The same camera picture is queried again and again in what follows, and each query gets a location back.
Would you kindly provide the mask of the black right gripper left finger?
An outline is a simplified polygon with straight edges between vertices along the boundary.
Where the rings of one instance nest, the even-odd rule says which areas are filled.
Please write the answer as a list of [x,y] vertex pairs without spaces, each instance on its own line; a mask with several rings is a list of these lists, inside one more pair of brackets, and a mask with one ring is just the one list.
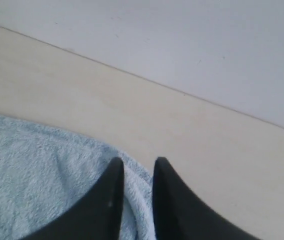
[[124,206],[124,164],[114,157],[92,188],[64,214],[25,240],[118,240]]

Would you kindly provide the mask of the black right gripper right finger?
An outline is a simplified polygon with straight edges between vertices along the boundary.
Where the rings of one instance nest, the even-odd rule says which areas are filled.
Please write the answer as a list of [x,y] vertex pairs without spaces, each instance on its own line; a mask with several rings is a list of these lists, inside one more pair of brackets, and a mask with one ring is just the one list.
[[211,161],[186,183],[159,157],[152,208],[158,240],[284,240],[284,164]]

